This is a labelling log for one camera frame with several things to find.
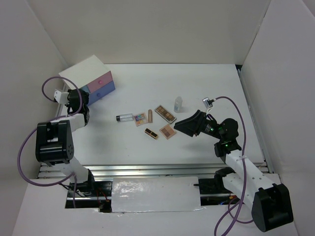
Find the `light blue drawer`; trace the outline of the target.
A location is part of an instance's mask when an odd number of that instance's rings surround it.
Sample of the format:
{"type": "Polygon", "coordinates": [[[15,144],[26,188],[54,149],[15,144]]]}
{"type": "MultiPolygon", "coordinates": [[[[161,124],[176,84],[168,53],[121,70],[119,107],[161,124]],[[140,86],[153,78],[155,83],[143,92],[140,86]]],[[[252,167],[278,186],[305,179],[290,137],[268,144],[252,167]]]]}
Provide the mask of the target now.
{"type": "Polygon", "coordinates": [[[90,92],[90,89],[89,89],[89,87],[88,87],[88,85],[85,85],[85,86],[81,87],[80,89],[83,90],[83,91],[85,91],[85,92],[88,93],[88,94],[91,93],[91,92],[90,92]]]}

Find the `clear plastic bottle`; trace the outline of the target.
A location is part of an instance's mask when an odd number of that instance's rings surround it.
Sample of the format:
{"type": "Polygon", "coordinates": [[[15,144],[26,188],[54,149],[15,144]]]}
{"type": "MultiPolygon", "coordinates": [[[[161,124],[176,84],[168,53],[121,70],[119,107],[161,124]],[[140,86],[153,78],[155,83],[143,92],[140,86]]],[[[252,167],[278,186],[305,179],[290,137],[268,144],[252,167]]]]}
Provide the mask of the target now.
{"type": "Polygon", "coordinates": [[[174,112],[179,113],[181,111],[182,104],[183,104],[183,99],[182,97],[178,96],[174,102],[174,112]]]}

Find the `white drawer cabinet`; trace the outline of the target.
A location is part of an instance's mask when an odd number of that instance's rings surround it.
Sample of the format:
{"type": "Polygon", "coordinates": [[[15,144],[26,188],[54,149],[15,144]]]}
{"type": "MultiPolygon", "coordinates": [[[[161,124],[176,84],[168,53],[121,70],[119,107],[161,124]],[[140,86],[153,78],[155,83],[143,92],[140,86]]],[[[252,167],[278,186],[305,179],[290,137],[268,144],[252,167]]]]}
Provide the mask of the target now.
{"type": "Polygon", "coordinates": [[[108,71],[110,69],[98,57],[92,55],[60,72],[59,75],[71,80],[78,88],[81,88],[108,71]]]}

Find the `pink drawer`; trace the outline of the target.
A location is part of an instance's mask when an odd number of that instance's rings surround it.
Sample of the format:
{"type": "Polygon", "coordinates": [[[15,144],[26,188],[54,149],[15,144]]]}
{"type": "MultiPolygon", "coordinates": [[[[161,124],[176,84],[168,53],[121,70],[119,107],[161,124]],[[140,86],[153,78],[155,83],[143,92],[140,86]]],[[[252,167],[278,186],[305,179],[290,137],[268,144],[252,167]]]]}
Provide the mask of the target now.
{"type": "Polygon", "coordinates": [[[87,86],[90,93],[94,93],[96,90],[102,88],[103,86],[107,85],[112,81],[113,81],[112,73],[111,71],[108,71],[107,73],[101,75],[100,77],[88,83],[87,86]]]}

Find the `rose gold lipstick tube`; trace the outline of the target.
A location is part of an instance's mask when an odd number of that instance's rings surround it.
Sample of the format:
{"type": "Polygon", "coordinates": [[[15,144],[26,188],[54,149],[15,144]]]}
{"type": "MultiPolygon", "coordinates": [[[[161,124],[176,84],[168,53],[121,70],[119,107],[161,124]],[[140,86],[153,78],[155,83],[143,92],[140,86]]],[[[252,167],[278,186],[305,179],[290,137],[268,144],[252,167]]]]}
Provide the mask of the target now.
{"type": "Polygon", "coordinates": [[[148,122],[153,122],[153,111],[151,109],[148,110],[148,122]]]}

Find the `black gold lipstick case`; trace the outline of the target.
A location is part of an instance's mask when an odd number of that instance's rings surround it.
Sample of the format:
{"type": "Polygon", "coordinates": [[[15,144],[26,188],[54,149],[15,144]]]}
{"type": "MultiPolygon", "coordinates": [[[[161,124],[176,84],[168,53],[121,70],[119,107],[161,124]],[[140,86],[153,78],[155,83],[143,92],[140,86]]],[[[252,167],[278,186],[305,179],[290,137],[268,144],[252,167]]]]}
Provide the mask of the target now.
{"type": "Polygon", "coordinates": [[[148,128],[144,132],[155,140],[158,138],[158,134],[148,128]]]}

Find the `clear glitter bottle black cap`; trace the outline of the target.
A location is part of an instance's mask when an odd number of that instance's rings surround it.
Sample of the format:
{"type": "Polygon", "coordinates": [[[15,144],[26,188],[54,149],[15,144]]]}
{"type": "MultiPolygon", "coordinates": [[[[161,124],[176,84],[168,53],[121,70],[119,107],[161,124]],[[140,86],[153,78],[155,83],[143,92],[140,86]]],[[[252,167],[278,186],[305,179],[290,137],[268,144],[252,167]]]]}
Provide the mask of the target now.
{"type": "Polygon", "coordinates": [[[116,116],[116,121],[117,122],[128,122],[128,121],[133,121],[133,114],[122,114],[116,116]]]}

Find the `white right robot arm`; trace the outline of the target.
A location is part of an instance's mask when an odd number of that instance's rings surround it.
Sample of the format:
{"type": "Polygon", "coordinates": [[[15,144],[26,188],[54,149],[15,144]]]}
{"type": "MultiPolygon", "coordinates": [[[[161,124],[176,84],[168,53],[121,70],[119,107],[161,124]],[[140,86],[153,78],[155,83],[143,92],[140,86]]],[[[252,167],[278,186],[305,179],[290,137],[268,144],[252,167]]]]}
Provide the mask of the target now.
{"type": "Polygon", "coordinates": [[[217,123],[198,110],[192,117],[175,123],[174,128],[190,137],[204,133],[218,139],[215,154],[227,167],[216,172],[214,187],[222,193],[229,190],[242,200],[259,230],[267,232],[293,222],[288,188],[270,180],[242,154],[236,140],[236,120],[227,118],[217,123]]]}

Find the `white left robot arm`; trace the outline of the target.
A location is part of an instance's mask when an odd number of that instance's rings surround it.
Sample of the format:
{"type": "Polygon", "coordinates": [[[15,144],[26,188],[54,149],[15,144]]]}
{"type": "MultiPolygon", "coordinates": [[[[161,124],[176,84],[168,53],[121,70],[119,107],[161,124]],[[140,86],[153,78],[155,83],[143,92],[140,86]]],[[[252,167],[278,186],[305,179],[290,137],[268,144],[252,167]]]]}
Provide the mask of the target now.
{"type": "Polygon", "coordinates": [[[69,178],[69,189],[91,196],[96,192],[92,172],[83,167],[74,156],[72,133],[88,124],[89,94],[82,89],[67,92],[55,90],[55,101],[67,107],[67,116],[37,125],[35,156],[38,162],[55,167],[69,178]]]}

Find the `purple drawer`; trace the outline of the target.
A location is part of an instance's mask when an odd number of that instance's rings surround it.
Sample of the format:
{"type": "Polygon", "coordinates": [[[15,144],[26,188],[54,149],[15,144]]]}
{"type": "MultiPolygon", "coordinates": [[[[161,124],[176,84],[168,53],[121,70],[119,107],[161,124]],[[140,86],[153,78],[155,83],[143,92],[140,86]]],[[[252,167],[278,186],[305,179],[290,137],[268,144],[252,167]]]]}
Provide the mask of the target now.
{"type": "Polygon", "coordinates": [[[102,99],[104,96],[108,95],[109,93],[113,92],[115,88],[114,81],[111,81],[105,85],[101,85],[99,88],[96,86],[88,85],[90,95],[89,95],[89,103],[88,105],[92,105],[93,103],[97,102],[98,100],[102,99]]]}

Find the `square pink eyeshadow palette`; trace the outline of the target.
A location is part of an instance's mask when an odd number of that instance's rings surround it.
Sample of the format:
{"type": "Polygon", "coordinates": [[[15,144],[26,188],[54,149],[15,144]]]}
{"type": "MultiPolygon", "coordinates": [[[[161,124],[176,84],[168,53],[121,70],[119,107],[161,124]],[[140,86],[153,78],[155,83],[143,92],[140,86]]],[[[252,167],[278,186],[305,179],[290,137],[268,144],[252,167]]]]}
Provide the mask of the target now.
{"type": "Polygon", "coordinates": [[[163,135],[165,139],[170,139],[173,137],[177,132],[171,127],[170,124],[162,127],[160,130],[160,133],[163,135]]]}

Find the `long brown eyeshadow palette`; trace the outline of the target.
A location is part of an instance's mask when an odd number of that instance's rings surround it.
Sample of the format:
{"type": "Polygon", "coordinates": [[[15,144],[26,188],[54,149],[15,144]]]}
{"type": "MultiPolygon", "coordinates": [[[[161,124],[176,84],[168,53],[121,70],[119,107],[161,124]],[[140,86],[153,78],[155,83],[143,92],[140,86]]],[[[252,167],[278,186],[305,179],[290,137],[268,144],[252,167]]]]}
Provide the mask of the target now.
{"type": "Polygon", "coordinates": [[[176,120],[176,117],[171,114],[167,109],[165,109],[162,105],[156,107],[155,112],[169,124],[172,124],[176,120]]]}

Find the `colourful eyeshadow palette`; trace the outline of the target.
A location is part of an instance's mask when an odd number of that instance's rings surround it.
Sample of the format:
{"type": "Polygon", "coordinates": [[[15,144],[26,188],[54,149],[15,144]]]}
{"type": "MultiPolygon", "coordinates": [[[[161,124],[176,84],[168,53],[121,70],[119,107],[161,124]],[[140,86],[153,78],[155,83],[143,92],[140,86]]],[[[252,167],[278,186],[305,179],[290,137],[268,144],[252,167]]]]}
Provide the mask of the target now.
{"type": "Polygon", "coordinates": [[[148,123],[148,119],[145,113],[139,113],[139,114],[133,115],[133,120],[136,126],[140,126],[140,125],[148,123]]]}

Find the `white taped cover panel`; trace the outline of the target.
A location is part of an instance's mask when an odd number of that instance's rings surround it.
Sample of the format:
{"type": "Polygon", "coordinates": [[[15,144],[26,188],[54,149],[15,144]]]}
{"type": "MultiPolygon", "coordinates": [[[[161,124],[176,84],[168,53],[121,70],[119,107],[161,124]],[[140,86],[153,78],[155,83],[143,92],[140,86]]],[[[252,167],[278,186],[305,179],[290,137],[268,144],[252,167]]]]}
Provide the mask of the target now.
{"type": "Polygon", "coordinates": [[[114,213],[182,212],[201,209],[197,177],[115,178],[114,213]]]}

